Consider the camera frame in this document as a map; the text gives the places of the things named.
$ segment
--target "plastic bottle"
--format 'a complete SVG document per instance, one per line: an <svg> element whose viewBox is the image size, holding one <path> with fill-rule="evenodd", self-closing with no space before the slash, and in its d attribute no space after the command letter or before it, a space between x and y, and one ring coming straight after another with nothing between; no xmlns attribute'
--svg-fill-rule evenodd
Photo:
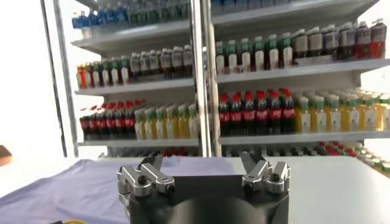
<svg viewBox="0 0 390 224"><path fill-rule="evenodd" d="M190 138L198 138L198 121L195 103L191 104L188 107L188 110L190 111L190 119L188 120L188 125L190 126Z"/></svg>
<svg viewBox="0 0 390 224"><path fill-rule="evenodd" d="M290 68L293 64L293 50L291 45L291 34L284 33L279 47L279 60L281 68Z"/></svg>
<svg viewBox="0 0 390 224"><path fill-rule="evenodd" d="M345 23L340 28L339 33L339 59L350 60L355 56L355 29L351 22Z"/></svg>
<svg viewBox="0 0 390 224"><path fill-rule="evenodd" d="M271 92L269 100L269 133L272 135L280 135L282 129L280 126L280 118L282 109L280 107L279 96L277 92Z"/></svg>
<svg viewBox="0 0 390 224"><path fill-rule="evenodd" d="M356 50L357 59L370 58L371 31L365 21L359 23L356 30Z"/></svg>
<svg viewBox="0 0 390 224"><path fill-rule="evenodd" d="M316 26L308 31L309 40L309 56L317 57L322 54L322 33L320 33L319 27Z"/></svg>
<svg viewBox="0 0 390 224"><path fill-rule="evenodd" d="M189 44L184 45L183 51L184 76L193 76L193 54Z"/></svg>
<svg viewBox="0 0 390 224"><path fill-rule="evenodd" d="M241 58L243 62L243 72L250 72L252 69L252 59L250 58L250 55L249 39L243 38L241 39Z"/></svg>
<svg viewBox="0 0 390 224"><path fill-rule="evenodd" d="M256 71L264 70L264 43L263 37L257 36L255 37L254 48L254 66Z"/></svg>
<svg viewBox="0 0 390 224"><path fill-rule="evenodd" d="M276 40L276 34L272 34L268 38L269 43L269 69L274 70L278 69L279 67L279 52L277 48L277 40Z"/></svg>
<svg viewBox="0 0 390 224"><path fill-rule="evenodd" d="M291 134L295 132L295 119L296 112L293 101L293 94L290 91L285 92L285 103L283 107L282 120L283 120L283 132Z"/></svg>
<svg viewBox="0 0 390 224"><path fill-rule="evenodd" d="M172 52L173 77L183 77L183 51L180 47L174 46Z"/></svg>
<svg viewBox="0 0 390 224"><path fill-rule="evenodd" d="M383 19L377 19L371 29L371 58L385 58L387 26Z"/></svg>
<svg viewBox="0 0 390 224"><path fill-rule="evenodd" d="M229 40L227 44L227 58L229 60L229 73L239 73L237 67L237 47L235 40Z"/></svg>
<svg viewBox="0 0 390 224"><path fill-rule="evenodd" d="M216 69L217 69L217 75L223 75L225 74L225 53L224 53L224 45L223 45L223 42L217 42L215 44L216 46L216 50L215 50L215 54L216 54L216 58L215 58L215 62L216 62Z"/></svg>
<svg viewBox="0 0 390 224"><path fill-rule="evenodd" d="M232 134L232 129L230 127L229 103L227 95L222 95L219 98L218 112L221 136L230 136Z"/></svg>

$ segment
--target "bottle label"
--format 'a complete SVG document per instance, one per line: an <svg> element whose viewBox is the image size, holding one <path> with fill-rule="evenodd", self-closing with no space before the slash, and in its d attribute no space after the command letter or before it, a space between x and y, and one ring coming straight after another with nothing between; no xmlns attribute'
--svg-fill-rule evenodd
<svg viewBox="0 0 390 224"><path fill-rule="evenodd" d="M256 111L256 120L263 121L268 119L268 111L267 110L258 110Z"/></svg>
<svg viewBox="0 0 390 224"><path fill-rule="evenodd" d="M322 50L322 34L317 33L309 37L309 44L311 51Z"/></svg>
<svg viewBox="0 0 390 224"><path fill-rule="evenodd" d="M237 55L229 55L229 71L231 74L237 73Z"/></svg>
<svg viewBox="0 0 390 224"><path fill-rule="evenodd" d="M293 64L293 52L292 47L286 47L283 49L283 65L285 68L291 67Z"/></svg>
<svg viewBox="0 0 390 224"><path fill-rule="evenodd" d="M355 30L343 30L340 32L340 46L355 45Z"/></svg>
<svg viewBox="0 0 390 224"><path fill-rule="evenodd" d="M256 51L255 62L256 62L256 71L264 70L264 51Z"/></svg>
<svg viewBox="0 0 390 224"><path fill-rule="evenodd" d="M283 110L284 118L295 118L295 109L284 109Z"/></svg>
<svg viewBox="0 0 390 224"><path fill-rule="evenodd" d="M375 110L366 110L366 131L375 131Z"/></svg>
<svg viewBox="0 0 390 224"><path fill-rule="evenodd" d="M269 51L269 67L271 70L278 69L279 66L279 52L277 49Z"/></svg>
<svg viewBox="0 0 390 224"><path fill-rule="evenodd" d="M99 87L100 86L99 73L97 71L94 71L92 73L92 76L93 76L93 82L94 82L95 87Z"/></svg>
<svg viewBox="0 0 390 224"><path fill-rule="evenodd" d="M331 131L339 132L341 130L341 114L340 112L331 112Z"/></svg>
<svg viewBox="0 0 390 224"><path fill-rule="evenodd" d="M141 123L137 122L135 123L135 134L136 134L136 138L138 140L142 140L143 139L143 135L142 135L142 125Z"/></svg>
<svg viewBox="0 0 390 224"><path fill-rule="evenodd" d="M302 133L310 133L310 114L302 115Z"/></svg>
<svg viewBox="0 0 390 224"><path fill-rule="evenodd" d="M253 121L255 119L255 111L245 111L244 112L244 120L245 121Z"/></svg>
<svg viewBox="0 0 390 224"><path fill-rule="evenodd" d="M225 122L228 122L229 121L229 113L220 113L219 114L219 121L221 123L225 123Z"/></svg>
<svg viewBox="0 0 390 224"><path fill-rule="evenodd" d="M116 68L113 68L111 70L111 75L112 75L112 82L114 83L114 85L115 86L119 85L118 70Z"/></svg>
<svg viewBox="0 0 390 224"><path fill-rule="evenodd" d="M318 132L325 132L327 130L327 115L325 113L317 114Z"/></svg>
<svg viewBox="0 0 390 224"><path fill-rule="evenodd" d="M157 138L164 139L164 123L162 121L156 122Z"/></svg>
<svg viewBox="0 0 390 224"><path fill-rule="evenodd" d="M230 113L230 118L232 121L241 121L241 115L241 112Z"/></svg>
<svg viewBox="0 0 390 224"><path fill-rule="evenodd" d="M269 110L269 117L271 119L280 119L282 116L282 110L277 109L277 110Z"/></svg>
<svg viewBox="0 0 390 224"><path fill-rule="evenodd" d="M339 40L336 32L329 32L325 34L325 48L333 49L339 46Z"/></svg>
<svg viewBox="0 0 390 224"><path fill-rule="evenodd" d="M295 51L306 52L308 50L308 40L306 35L296 37L295 39Z"/></svg>
<svg viewBox="0 0 390 224"><path fill-rule="evenodd" d="M168 139L175 138L173 121L166 121L166 135L167 135Z"/></svg>
<svg viewBox="0 0 390 224"><path fill-rule="evenodd" d="M217 74L225 74L225 58L223 55L218 55L216 58Z"/></svg>
<svg viewBox="0 0 390 224"><path fill-rule="evenodd" d="M359 129L359 112L356 110L349 113L349 127L350 131L358 131Z"/></svg>
<svg viewBox="0 0 390 224"><path fill-rule="evenodd" d="M108 86L110 83L110 77L108 76L107 70L103 70L103 83L104 83L104 86Z"/></svg>
<svg viewBox="0 0 390 224"><path fill-rule="evenodd" d="M243 71L250 72L250 53L249 52L243 53L242 60L243 60Z"/></svg>
<svg viewBox="0 0 390 224"><path fill-rule="evenodd" d="M183 62L184 65L192 65L193 64L193 55L191 51L185 51L183 53Z"/></svg>

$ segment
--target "bottle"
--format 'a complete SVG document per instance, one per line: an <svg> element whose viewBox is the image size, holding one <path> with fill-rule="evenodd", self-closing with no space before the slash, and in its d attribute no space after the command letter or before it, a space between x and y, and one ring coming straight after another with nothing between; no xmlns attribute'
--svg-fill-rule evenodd
<svg viewBox="0 0 390 224"><path fill-rule="evenodd" d="M281 43L281 48L279 50L280 58L280 67L281 68L290 68L293 64L293 50L291 45L291 34L284 33Z"/></svg>
<svg viewBox="0 0 390 224"><path fill-rule="evenodd" d="M100 26L104 26L107 24L107 12L103 9L103 6L99 6L99 10L97 11L97 20Z"/></svg>
<svg viewBox="0 0 390 224"><path fill-rule="evenodd" d="M217 69L217 75L223 75L225 74L225 53L224 53L224 46L223 42L219 41L215 44L216 50L216 69Z"/></svg>
<svg viewBox="0 0 390 224"><path fill-rule="evenodd" d="M322 33L320 33L319 27L316 26L308 32L309 40L309 55L310 57L317 57L322 54Z"/></svg>
<svg viewBox="0 0 390 224"><path fill-rule="evenodd" d="M107 128L108 128L110 139L118 138L118 131L116 129L116 124L115 124L115 108L116 108L116 103L109 103L108 111L106 114Z"/></svg>
<svg viewBox="0 0 390 224"><path fill-rule="evenodd" d="M350 60L355 56L355 29L352 27L352 23L348 22L341 26L339 33L339 59Z"/></svg>
<svg viewBox="0 0 390 224"><path fill-rule="evenodd" d="M85 63L85 84L87 88L94 88L91 63Z"/></svg>
<svg viewBox="0 0 390 224"><path fill-rule="evenodd" d="M163 53L161 54L161 67L163 69L164 78L172 78L172 60L167 48L163 48Z"/></svg>
<svg viewBox="0 0 390 224"><path fill-rule="evenodd" d="M383 19L377 19L371 29L371 58L385 58L387 26Z"/></svg>
<svg viewBox="0 0 390 224"><path fill-rule="evenodd" d="M112 61L111 75L112 75L113 85L114 86L123 85L123 78L122 78L121 70L119 69L119 58L113 57L111 61Z"/></svg>
<svg viewBox="0 0 390 224"><path fill-rule="evenodd" d="M172 52L172 66L173 66L173 77L183 77L183 51L180 47L174 46Z"/></svg>
<svg viewBox="0 0 390 224"><path fill-rule="evenodd" d="M135 111L135 134L137 140L146 139L144 109Z"/></svg>
<svg viewBox="0 0 390 224"><path fill-rule="evenodd" d="M229 40L227 45L227 58L229 60L229 73L238 73L237 67L237 47L235 40Z"/></svg>
<svg viewBox="0 0 390 224"><path fill-rule="evenodd" d="M233 97L232 108L230 109L230 127L232 128L233 136L244 134L243 115L241 110L241 98L238 94L235 94Z"/></svg>
<svg viewBox="0 0 390 224"><path fill-rule="evenodd" d="M308 37L305 33L305 29L298 30L293 35L292 42L294 43L293 46L293 58L305 58L307 56L308 52Z"/></svg>
<svg viewBox="0 0 390 224"><path fill-rule="evenodd" d="M333 60L338 60L339 38L334 24L327 27L324 39L324 54L331 55Z"/></svg>
<svg viewBox="0 0 390 224"><path fill-rule="evenodd" d="M311 131L315 133L326 132L327 115L324 111L324 98L316 97L315 108L311 113Z"/></svg>
<svg viewBox="0 0 390 224"><path fill-rule="evenodd" d="M280 135L280 118L282 116L282 109L280 108L280 101L277 92L270 92L269 99L269 133L272 135Z"/></svg>
<svg viewBox="0 0 390 224"><path fill-rule="evenodd" d="M339 110L339 97L330 95L329 109L327 110L327 131L341 131L341 113Z"/></svg>
<svg viewBox="0 0 390 224"><path fill-rule="evenodd" d="M218 112L221 136L230 136L232 132L230 128L229 103L227 95L222 95L219 98Z"/></svg>
<svg viewBox="0 0 390 224"><path fill-rule="evenodd" d="M300 110L297 114L296 119L296 126L297 126L297 132L302 134L308 134L310 133L310 127L311 127L311 116L309 112L309 106L308 106L309 100L302 96L299 98L299 104L300 104Z"/></svg>
<svg viewBox="0 0 390 224"><path fill-rule="evenodd" d="M291 134L295 132L296 112L294 108L293 94L290 91L285 91L285 100L283 107L283 132Z"/></svg>
<svg viewBox="0 0 390 224"><path fill-rule="evenodd" d="M264 91L257 92L255 125L258 135L268 134L268 103Z"/></svg>
<svg viewBox="0 0 390 224"><path fill-rule="evenodd" d="M262 71L264 70L264 43L263 43L263 37L257 36L255 37L255 44L253 46L254 48L254 65L256 71Z"/></svg>
<svg viewBox="0 0 390 224"><path fill-rule="evenodd" d="M365 21L359 23L356 30L356 58L370 58L371 31Z"/></svg>
<svg viewBox="0 0 390 224"><path fill-rule="evenodd" d="M198 121L196 113L196 104L193 103L188 107L190 112L190 119L188 125L190 126L190 138L198 138Z"/></svg>
<svg viewBox="0 0 390 224"><path fill-rule="evenodd" d="M160 73L160 68L158 64L158 57L156 55L155 50L151 50L149 53L149 64L150 64L150 69L151 69L151 74L157 75Z"/></svg>
<svg viewBox="0 0 390 224"><path fill-rule="evenodd" d="M102 64L103 64L103 71L102 71L103 85L105 87L112 86L113 81L111 76L111 64L107 58L103 58Z"/></svg>
<svg viewBox="0 0 390 224"><path fill-rule="evenodd" d="M137 53L132 53L132 58L130 59L130 70L135 80L141 76L140 58Z"/></svg>
<svg viewBox="0 0 390 224"><path fill-rule="evenodd" d="M372 106L373 99L371 97L366 98L364 106L360 111L360 130L361 131L375 131L376 112Z"/></svg>
<svg viewBox="0 0 390 224"><path fill-rule="evenodd" d="M179 138L187 139L190 137L190 128L188 126L188 118L186 116L186 105L179 106L179 119L178 123L178 133Z"/></svg>
<svg viewBox="0 0 390 224"><path fill-rule="evenodd" d="M157 128L157 139L166 139L167 133L166 133L166 112L165 107L160 107L156 109L157 113L157 121L156 121L156 128Z"/></svg>
<svg viewBox="0 0 390 224"><path fill-rule="evenodd" d="M277 48L277 40L276 40L276 34L272 34L268 38L269 43L269 69L275 70L278 69L279 66L279 52Z"/></svg>
<svg viewBox="0 0 390 224"><path fill-rule="evenodd" d="M135 134L135 114L134 114L134 104L131 101L126 102L126 110L124 113L124 123L126 127L127 137L129 139L136 139Z"/></svg>
<svg viewBox="0 0 390 224"><path fill-rule="evenodd" d="M189 44L184 45L183 51L184 76L193 76L193 53Z"/></svg>
<svg viewBox="0 0 390 224"><path fill-rule="evenodd" d="M241 39L241 60L243 72L250 72L252 69L252 59L250 58L250 48L249 48L249 39Z"/></svg>

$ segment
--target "red label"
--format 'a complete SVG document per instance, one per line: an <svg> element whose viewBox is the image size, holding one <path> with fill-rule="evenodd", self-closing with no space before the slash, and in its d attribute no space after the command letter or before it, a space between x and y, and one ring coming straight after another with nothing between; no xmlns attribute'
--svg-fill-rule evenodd
<svg viewBox="0 0 390 224"><path fill-rule="evenodd" d="M244 112L244 120L252 121L255 119L255 111L245 111Z"/></svg>
<svg viewBox="0 0 390 224"><path fill-rule="evenodd" d="M241 121L241 112L230 113L232 121Z"/></svg>
<svg viewBox="0 0 390 224"><path fill-rule="evenodd" d="M266 119L268 119L268 111L267 110L258 110L258 111L256 111L256 119L257 120L266 120Z"/></svg>
<svg viewBox="0 0 390 224"><path fill-rule="evenodd" d="M219 114L219 121L220 122L228 122L230 120L229 113L220 113Z"/></svg>
<svg viewBox="0 0 390 224"><path fill-rule="evenodd" d="M269 110L269 117L271 119L280 119L280 117L282 116L282 110L279 109L279 110Z"/></svg>
<svg viewBox="0 0 390 224"><path fill-rule="evenodd" d="M285 118L294 118L295 117L295 109L284 109L283 110L283 117Z"/></svg>
<svg viewBox="0 0 390 224"><path fill-rule="evenodd" d="M133 127L135 125L135 120L134 119L125 119L124 125L126 127Z"/></svg>

